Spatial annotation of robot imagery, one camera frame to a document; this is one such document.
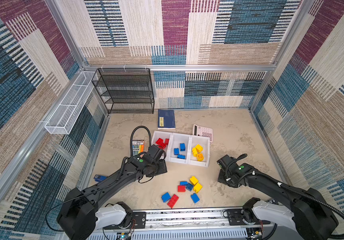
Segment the red long lego diagonal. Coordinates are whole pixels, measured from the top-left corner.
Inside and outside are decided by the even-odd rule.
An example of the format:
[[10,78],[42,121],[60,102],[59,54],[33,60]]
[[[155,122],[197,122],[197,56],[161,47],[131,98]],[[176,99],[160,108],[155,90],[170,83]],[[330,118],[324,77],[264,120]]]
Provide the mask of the red long lego diagonal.
[[166,144],[160,144],[160,145],[158,145],[158,147],[160,149],[164,150],[167,147],[167,145]]

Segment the blue lego top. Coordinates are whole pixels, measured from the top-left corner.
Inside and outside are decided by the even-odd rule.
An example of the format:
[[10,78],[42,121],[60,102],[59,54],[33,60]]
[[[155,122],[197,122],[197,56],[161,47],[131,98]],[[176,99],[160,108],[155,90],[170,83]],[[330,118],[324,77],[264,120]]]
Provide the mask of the blue lego top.
[[174,154],[175,155],[179,155],[180,154],[179,148],[174,148]]

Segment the small red lego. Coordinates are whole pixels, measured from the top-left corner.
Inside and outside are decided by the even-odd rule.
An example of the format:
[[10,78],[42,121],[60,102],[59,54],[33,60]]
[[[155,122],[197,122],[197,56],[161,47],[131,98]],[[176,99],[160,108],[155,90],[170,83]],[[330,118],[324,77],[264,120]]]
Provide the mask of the small red lego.
[[178,193],[184,193],[185,191],[186,191],[186,186],[184,186],[184,185],[178,186]]

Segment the yellow square lego brick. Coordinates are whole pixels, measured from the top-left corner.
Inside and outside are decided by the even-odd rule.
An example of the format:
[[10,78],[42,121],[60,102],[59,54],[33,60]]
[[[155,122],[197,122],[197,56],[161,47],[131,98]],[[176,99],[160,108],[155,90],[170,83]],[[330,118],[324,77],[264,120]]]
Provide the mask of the yellow square lego brick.
[[196,156],[198,162],[202,162],[204,160],[204,155],[203,154],[197,154]]

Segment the yellow lego cluster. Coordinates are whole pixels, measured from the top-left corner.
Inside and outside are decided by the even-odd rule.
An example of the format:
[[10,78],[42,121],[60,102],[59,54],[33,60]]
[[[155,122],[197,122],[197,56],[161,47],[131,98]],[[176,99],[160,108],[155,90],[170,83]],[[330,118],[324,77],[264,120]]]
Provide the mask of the yellow lego cluster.
[[197,183],[199,182],[199,180],[195,177],[195,176],[191,176],[190,177],[190,183],[195,186]]
[[201,153],[203,151],[203,147],[201,145],[196,145],[195,149],[197,150],[198,153]]

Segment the red long lego bottom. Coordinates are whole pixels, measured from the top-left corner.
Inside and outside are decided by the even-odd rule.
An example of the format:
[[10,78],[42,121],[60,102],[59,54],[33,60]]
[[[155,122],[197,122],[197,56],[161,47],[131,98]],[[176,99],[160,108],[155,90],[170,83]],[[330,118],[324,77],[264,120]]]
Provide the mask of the red long lego bottom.
[[172,209],[177,201],[179,200],[179,197],[177,195],[173,195],[170,200],[168,201],[167,205]]

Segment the dark blue lego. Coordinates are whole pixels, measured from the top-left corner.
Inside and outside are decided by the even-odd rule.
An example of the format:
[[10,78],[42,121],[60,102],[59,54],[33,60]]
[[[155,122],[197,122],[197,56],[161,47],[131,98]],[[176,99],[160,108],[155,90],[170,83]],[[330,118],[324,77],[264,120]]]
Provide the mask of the dark blue lego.
[[188,191],[192,191],[193,190],[193,185],[192,184],[190,184],[190,183],[187,183],[187,185],[186,185],[186,190],[188,190]]

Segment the yellow studded lego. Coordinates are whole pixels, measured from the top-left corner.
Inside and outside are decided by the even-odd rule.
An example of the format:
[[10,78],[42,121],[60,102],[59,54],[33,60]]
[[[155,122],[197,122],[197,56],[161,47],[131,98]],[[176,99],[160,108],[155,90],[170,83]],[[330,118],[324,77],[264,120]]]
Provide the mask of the yellow studded lego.
[[196,157],[197,156],[197,154],[198,154],[198,151],[197,151],[197,149],[194,147],[194,148],[192,148],[192,153],[193,153],[193,156],[194,157]]

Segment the blue lego bottom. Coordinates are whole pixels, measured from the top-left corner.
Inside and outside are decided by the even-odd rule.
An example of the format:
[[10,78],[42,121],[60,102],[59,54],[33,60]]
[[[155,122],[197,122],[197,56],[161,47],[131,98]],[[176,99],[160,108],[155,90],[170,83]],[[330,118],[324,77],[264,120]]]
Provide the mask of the blue lego bottom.
[[200,201],[200,198],[198,197],[198,195],[196,193],[193,193],[191,195],[191,199],[194,202],[194,204],[198,203]]

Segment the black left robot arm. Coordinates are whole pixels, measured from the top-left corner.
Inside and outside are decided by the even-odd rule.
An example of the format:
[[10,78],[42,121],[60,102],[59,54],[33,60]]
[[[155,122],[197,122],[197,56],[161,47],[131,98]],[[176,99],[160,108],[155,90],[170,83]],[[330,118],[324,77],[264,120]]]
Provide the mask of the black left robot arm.
[[166,152],[152,145],[147,152],[124,157],[121,167],[91,187],[72,189],[61,205],[57,223],[71,240],[85,240],[95,230],[109,226],[127,229],[133,224],[133,211],[124,202],[105,203],[124,187],[143,177],[167,173]]

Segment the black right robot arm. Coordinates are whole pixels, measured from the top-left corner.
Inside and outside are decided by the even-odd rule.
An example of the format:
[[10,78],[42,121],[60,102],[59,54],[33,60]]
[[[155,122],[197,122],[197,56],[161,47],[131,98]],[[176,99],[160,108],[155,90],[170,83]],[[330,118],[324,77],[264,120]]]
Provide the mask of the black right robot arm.
[[231,188],[258,190],[279,204],[251,198],[239,213],[227,212],[231,224],[237,220],[246,225],[269,221],[296,231],[304,240],[344,240],[344,213],[329,205],[320,192],[289,186],[249,164],[239,165],[246,157],[247,154],[238,158],[225,155],[219,159],[218,182]]

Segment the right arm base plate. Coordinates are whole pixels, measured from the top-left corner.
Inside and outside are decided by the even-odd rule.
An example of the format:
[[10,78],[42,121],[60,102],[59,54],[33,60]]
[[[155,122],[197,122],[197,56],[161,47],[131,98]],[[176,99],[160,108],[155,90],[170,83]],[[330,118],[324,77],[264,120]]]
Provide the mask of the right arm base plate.
[[230,226],[265,226],[270,225],[270,221],[260,221],[253,217],[253,219],[248,222],[243,213],[242,208],[226,209],[223,211],[223,217],[228,220]]

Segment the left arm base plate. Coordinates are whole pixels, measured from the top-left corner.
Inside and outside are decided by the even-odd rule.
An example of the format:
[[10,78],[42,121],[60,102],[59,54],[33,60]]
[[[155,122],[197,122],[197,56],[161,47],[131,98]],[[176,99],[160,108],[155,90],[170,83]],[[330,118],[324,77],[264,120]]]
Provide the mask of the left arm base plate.
[[118,225],[112,225],[105,227],[106,230],[108,229],[124,229],[124,230],[129,230],[129,229],[144,229],[145,224],[146,224],[146,217],[147,213],[146,212],[133,212],[129,213],[125,216],[124,220],[118,224]]

